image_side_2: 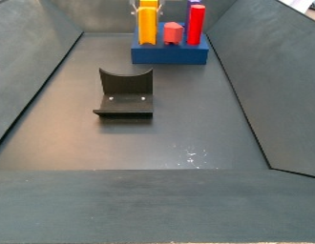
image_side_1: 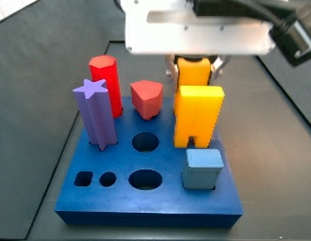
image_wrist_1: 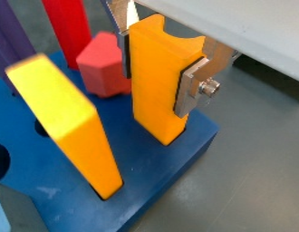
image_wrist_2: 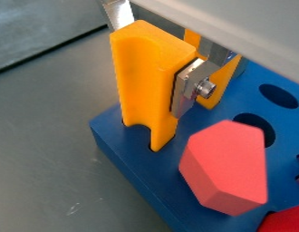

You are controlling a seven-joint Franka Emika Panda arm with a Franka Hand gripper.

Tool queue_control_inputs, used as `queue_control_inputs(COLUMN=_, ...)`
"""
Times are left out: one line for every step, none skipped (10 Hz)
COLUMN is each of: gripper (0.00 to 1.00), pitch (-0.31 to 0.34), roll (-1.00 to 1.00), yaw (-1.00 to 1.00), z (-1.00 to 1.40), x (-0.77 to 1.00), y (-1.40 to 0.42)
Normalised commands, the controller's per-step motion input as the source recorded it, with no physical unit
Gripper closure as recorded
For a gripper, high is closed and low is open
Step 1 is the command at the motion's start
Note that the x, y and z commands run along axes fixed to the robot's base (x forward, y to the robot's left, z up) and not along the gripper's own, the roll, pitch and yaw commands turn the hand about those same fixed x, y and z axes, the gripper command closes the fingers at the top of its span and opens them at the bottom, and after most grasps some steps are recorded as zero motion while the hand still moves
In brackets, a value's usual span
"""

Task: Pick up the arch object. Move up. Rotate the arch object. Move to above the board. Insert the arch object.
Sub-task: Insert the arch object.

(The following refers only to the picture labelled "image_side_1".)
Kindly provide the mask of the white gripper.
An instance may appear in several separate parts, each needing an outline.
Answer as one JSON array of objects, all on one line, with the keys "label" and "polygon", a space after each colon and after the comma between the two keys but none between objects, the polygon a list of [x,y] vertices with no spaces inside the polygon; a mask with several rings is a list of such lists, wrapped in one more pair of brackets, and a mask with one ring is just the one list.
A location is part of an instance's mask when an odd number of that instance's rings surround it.
[{"label": "white gripper", "polygon": [[[197,17],[188,0],[121,0],[125,47],[134,55],[165,55],[166,76],[178,87],[174,55],[265,55],[276,47],[260,20]],[[211,83],[223,75],[231,56],[211,56]]]}]

